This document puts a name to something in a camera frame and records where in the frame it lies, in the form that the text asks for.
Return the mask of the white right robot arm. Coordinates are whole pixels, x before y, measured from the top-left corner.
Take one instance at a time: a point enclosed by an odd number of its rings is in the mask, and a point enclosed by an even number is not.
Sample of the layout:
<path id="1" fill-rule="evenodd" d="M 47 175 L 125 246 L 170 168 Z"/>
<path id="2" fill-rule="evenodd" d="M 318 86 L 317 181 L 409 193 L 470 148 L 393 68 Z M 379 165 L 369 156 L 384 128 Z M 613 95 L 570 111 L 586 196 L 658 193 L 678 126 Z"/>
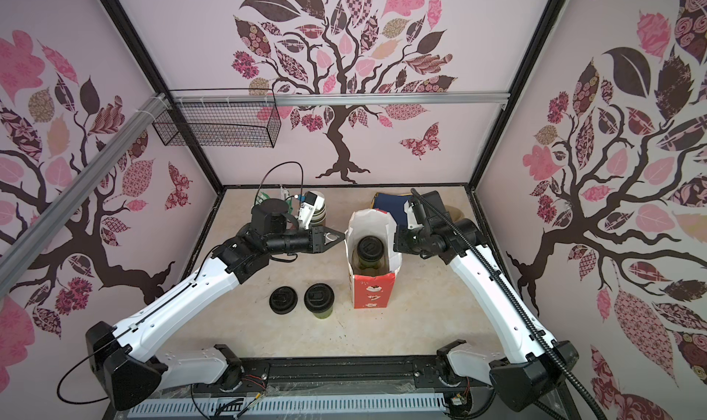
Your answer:
<path id="1" fill-rule="evenodd" d="M 571 384 L 598 419 L 605 418 L 594 396 L 574 375 L 579 359 L 569 341 L 559 341 L 532 314 L 495 261 L 489 241 L 469 219 L 453 221 L 438 192 L 413 191 L 404 206 L 407 223 L 394 237 L 395 252 L 437 257 L 462 280 L 497 334 L 504 355 L 487 365 L 469 365 L 456 346 L 449 364 L 461 377 L 488 383 L 504 404 L 520 412 L 542 407 L 542 397 L 562 383 Z"/>

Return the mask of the red white paper takeout bag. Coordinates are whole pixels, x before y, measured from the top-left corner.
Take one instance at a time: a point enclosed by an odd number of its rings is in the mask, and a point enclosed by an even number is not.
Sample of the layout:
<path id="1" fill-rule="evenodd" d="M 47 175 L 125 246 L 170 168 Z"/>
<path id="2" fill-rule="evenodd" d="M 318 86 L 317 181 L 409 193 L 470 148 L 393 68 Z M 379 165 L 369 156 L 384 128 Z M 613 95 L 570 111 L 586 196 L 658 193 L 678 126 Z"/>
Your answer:
<path id="1" fill-rule="evenodd" d="M 351 216 L 344 243 L 355 309 L 388 307 L 402 264 L 402 255 L 393 250 L 396 230 L 385 211 L 371 208 Z"/>

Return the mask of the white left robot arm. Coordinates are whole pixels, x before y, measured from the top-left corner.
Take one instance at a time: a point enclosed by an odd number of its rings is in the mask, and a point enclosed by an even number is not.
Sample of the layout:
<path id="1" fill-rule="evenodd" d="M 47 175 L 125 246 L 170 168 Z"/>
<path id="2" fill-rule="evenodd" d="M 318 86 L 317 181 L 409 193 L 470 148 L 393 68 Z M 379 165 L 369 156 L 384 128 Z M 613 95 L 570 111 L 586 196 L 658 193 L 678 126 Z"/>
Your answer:
<path id="1" fill-rule="evenodd" d="M 92 326 L 86 333 L 86 361 L 112 407 L 127 411 L 154 392 L 193 384 L 235 390 L 244 370 L 224 344 L 176 356 L 158 350 L 186 322 L 245 284 L 278 255 L 318 254 L 342 242 L 342 232 L 312 225 L 324 207 L 324 197 L 316 192 L 305 194 L 296 215 L 282 199 L 256 204 L 250 223 L 215 246 L 201 267 L 173 289 L 114 325 Z"/>

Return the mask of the green paper coffee cup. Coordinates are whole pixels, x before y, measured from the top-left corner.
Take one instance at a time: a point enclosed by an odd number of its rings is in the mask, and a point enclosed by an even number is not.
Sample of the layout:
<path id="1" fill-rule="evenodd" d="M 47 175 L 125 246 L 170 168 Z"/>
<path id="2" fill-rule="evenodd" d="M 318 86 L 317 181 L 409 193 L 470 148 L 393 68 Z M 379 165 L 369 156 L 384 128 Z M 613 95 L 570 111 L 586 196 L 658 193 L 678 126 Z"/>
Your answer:
<path id="1" fill-rule="evenodd" d="M 385 261 L 383 259 L 377 261 L 359 259 L 356 265 L 361 272 L 366 274 L 379 274 L 380 271 L 385 269 Z"/>
<path id="2" fill-rule="evenodd" d="M 321 312 L 313 312 L 313 315 L 320 319 L 320 320 L 325 320 L 329 318 L 333 314 L 332 309 L 328 309 L 327 311 L 321 311 Z"/>

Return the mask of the black plastic cup lid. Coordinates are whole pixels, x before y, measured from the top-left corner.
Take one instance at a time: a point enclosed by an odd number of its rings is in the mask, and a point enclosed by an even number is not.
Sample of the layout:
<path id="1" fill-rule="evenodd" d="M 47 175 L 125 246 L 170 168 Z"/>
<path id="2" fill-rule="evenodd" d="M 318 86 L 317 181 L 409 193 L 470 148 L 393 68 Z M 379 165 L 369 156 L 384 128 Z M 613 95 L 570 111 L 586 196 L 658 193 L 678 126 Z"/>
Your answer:
<path id="1" fill-rule="evenodd" d="M 361 261 L 366 263 L 376 263 L 385 254 L 385 244 L 375 236 L 366 236 L 357 244 L 356 253 Z"/>
<path id="2" fill-rule="evenodd" d="M 316 283 L 307 289 L 304 302 L 306 308 L 318 317 L 333 309 L 335 294 L 329 285 Z"/>

